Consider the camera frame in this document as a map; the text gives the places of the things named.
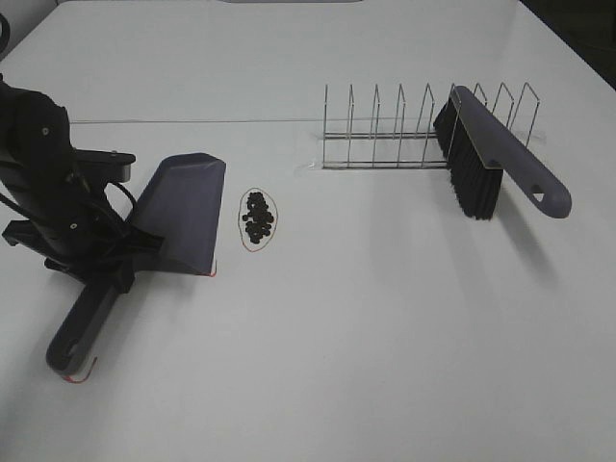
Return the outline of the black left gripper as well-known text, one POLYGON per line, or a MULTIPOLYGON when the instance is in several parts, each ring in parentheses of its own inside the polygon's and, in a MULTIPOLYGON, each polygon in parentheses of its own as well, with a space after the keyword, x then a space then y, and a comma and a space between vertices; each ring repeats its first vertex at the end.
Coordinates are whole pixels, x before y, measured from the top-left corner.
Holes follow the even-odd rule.
MULTIPOLYGON (((124 250, 159 250, 163 238, 132 229, 111 207, 109 184, 89 181, 80 171, 65 108, 33 90, 1 91, 1 181, 18 206, 62 260, 111 259, 124 250)), ((131 261, 66 265, 44 260, 84 283, 108 280, 119 293, 135 282, 131 261)))

